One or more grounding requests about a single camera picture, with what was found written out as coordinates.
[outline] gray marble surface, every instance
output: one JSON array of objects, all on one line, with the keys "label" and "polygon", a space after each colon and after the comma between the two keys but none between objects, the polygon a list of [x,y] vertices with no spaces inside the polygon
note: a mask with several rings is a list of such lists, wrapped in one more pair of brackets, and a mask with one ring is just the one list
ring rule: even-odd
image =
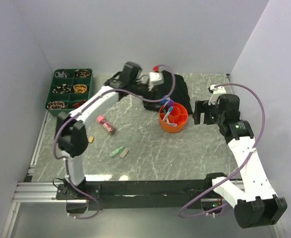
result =
[{"label": "gray marble surface", "polygon": [[[95,91],[111,75],[94,74]],[[228,82],[225,74],[180,75],[187,83],[192,107],[196,100],[209,99],[208,86]],[[106,109],[104,116],[118,132],[109,136],[97,122],[88,128],[88,137],[95,140],[84,153],[87,180],[204,179],[208,173],[229,174],[237,168],[216,125],[194,125],[189,116],[181,132],[167,133],[159,126],[158,113],[145,110],[142,102],[131,96]],[[33,182],[64,176],[63,161],[55,160],[52,153],[55,126],[56,118],[49,115]],[[110,152],[122,145],[129,149],[126,157],[111,158]]]}]

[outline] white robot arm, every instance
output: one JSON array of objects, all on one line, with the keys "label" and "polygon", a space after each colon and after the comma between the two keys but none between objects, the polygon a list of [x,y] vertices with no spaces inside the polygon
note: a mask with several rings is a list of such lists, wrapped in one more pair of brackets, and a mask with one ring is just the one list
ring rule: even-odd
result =
[{"label": "white robot arm", "polygon": [[[81,113],[81,111],[87,104],[94,101],[96,98],[99,98],[102,95],[102,93],[109,91],[111,89],[113,88],[110,86],[103,86],[98,91],[98,93],[96,93],[92,98],[90,98],[85,104],[71,111],[69,113],[70,117],[74,117],[79,113],[80,116],[78,116],[76,120],[80,121],[86,127],[89,127],[92,124],[92,122],[95,121],[99,115],[102,115],[107,108],[113,106],[119,101],[119,93],[118,92],[108,93],[102,96],[83,113]],[[62,150],[61,153],[63,156],[68,157],[69,174],[65,176],[65,179],[68,181],[68,178],[71,177],[71,180],[74,183],[74,185],[75,186],[79,185],[85,179],[82,167],[82,154],[77,156],[71,156],[65,150]]]},{"label": "white robot arm", "polygon": [[[227,94],[223,86],[211,85],[209,91],[213,93],[209,101],[195,102],[195,124],[200,124],[200,114],[204,113],[204,123],[219,126],[238,167],[244,165],[240,170],[244,191],[230,180],[213,190],[234,208],[241,227],[272,225],[284,213],[287,203],[284,198],[277,197],[266,177],[254,148],[255,138],[250,124],[240,120],[239,97]],[[224,179],[224,176],[212,178],[212,186]]]}]

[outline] white wall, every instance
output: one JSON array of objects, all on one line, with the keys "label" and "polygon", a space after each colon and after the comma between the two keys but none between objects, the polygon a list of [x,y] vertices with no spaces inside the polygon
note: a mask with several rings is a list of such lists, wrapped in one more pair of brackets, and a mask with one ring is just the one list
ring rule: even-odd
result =
[{"label": "white wall", "polygon": [[230,73],[268,0],[14,0],[53,69]]},{"label": "white wall", "polygon": [[[288,209],[282,222],[291,238],[291,0],[270,0],[230,76],[263,100],[266,129],[258,146],[262,164]],[[242,101],[242,117],[260,128],[254,99],[234,88]]]},{"label": "white wall", "polygon": [[30,165],[51,75],[14,2],[0,0],[0,234]]}]

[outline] red cap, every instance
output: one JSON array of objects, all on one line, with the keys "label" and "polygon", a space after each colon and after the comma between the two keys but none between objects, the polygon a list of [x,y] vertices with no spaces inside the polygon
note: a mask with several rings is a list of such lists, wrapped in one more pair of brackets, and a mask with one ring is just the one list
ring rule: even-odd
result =
[{"label": "red cap", "polygon": [[153,71],[154,71],[154,72],[158,72],[158,71],[159,71],[159,67],[158,67],[157,65],[154,66],[154,67],[153,67]]},{"label": "red cap", "polygon": [[104,116],[98,116],[98,117],[97,117],[97,122],[98,122],[98,123],[100,123],[100,122],[101,122],[101,120],[103,120],[103,119],[105,119],[105,117],[104,117]]}]

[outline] pink test tube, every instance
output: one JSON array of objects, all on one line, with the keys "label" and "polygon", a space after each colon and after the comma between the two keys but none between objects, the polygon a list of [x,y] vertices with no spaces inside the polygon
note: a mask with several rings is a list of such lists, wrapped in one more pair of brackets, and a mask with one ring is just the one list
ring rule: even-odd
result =
[{"label": "pink test tube", "polygon": [[104,116],[98,116],[97,122],[102,125],[102,127],[110,134],[113,135],[116,132],[116,129],[105,119]]}]

